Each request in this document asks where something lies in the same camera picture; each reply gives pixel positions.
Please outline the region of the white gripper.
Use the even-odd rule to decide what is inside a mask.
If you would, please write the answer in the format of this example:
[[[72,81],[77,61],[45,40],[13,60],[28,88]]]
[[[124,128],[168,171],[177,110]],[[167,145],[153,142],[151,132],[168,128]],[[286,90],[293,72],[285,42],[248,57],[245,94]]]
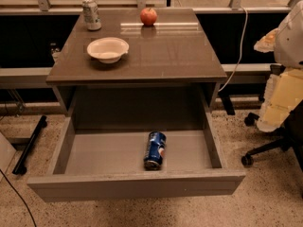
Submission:
[[[254,49],[274,51],[276,62],[285,67],[303,68],[303,1],[299,1],[275,28],[258,40]],[[264,102],[261,105],[257,127],[270,132],[279,128],[290,112],[303,100],[303,71],[286,69],[279,76],[267,80]]]

